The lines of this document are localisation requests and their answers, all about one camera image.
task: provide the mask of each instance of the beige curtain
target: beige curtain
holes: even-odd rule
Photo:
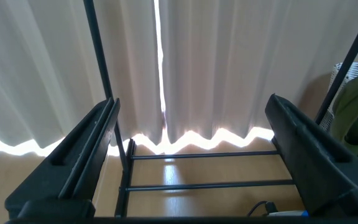
[[[269,128],[269,96],[298,104],[358,32],[358,1],[160,0],[160,15],[171,142],[189,130],[211,139],[218,128],[242,138]]]
[[[122,136],[158,143],[162,118],[154,7],[95,1]],[[83,1],[0,0],[0,141],[40,147],[61,139],[99,101],[103,87]]]

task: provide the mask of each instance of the metal rack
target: metal rack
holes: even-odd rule
[[[72,222],[143,222],[175,223],[248,222],[304,223],[305,217],[286,218],[126,218],[129,194],[133,191],[191,190],[229,187],[251,187],[295,184],[305,208],[312,217],[341,217],[355,219],[311,218],[310,223],[358,222],[358,158],[352,155],[328,133],[318,127],[337,89],[358,53],[358,35],[317,115],[308,119],[289,101],[272,95],[265,112],[275,132],[272,142],[277,151],[225,152],[212,154],[177,154],[137,156],[136,143],[131,139],[125,153],[117,121],[120,102],[114,101],[93,0],[84,0],[86,15],[107,100],[96,105],[23,183],[7,198],[10,223],[45,220]],[[99,173],[107,153],[112,130],[117,141],[122,178],[115,217],[94,218],[91,203]],[[220,182],[208,184],[132,186],[134,162],[141,159],[187,159],[200,157],[280,155],[292,179],[250,182]]]

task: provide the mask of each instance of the floor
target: floor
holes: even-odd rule
[[[275,149],[270,142],[256,138],[244,148],[222,142],[218,147],[209,151],[195,146],[187,146],[179,153],[268,150]],[[138,146],[136,153],[146,155],[152,152],[145,147]],[[4,199],[37,167],[42,159],[42,157],[31,153],[24,156],[12,156],[0,152],[0,223],[7,220]],[[113,216],[121,172],[119,158],[108,157],[102,167],[101,178],[93,198],[96,216]],[[195,184],[290,178],[278,155],[165,159],[136,161],[132,185]],[[279,211],[304,209],[296,187],[283,185],[131,192],[128,216],[244,216],[254,204],[261,200],[275,202]],[[264,208],[260,207],[254,215],[263,213]]]

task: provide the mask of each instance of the curtain fold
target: curtain fold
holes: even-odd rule
[[[114,97],[122,99],[122,137],[141,132],[157,143],[162,118],[152,1],[95,5],[108,31],[101,35]],[[82,1],[0,0],[0,141],[35,139],[46,147],[102,100]]]
[[[268,97],[297,104],[358,32],[358,1],[160,0],[160,15],[171,142],[268,128]]]

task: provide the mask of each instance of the basket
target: basket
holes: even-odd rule
[[[341,68],[342,63],[336,64],[333,68],[333,72],[331,74],[331,81],[329,82],[329,87],[331,87],[331,85],[333,84],[333,81],[336,77],[336,75],[338,74],[339,69]],[[336,100],[337,95],[339,94],[339,92],[342,90],[342,87],[344,85],[346,85],[346,83],[348,83],[348,81],[354,79],[355,77],[358,77],[358,62],[354,62],[352,63],[348,73],[346,74],[345,79],[342,82],[342,85],[339,87],[338,91],[335,94],[334,99],[332,100],[326,114],[324,115],[323,120],[320,123],[320,126],[326,130],[329,131],[329,128],[331,127],[331,123],[334,119],[334,113],[333,113],[333,104]]]

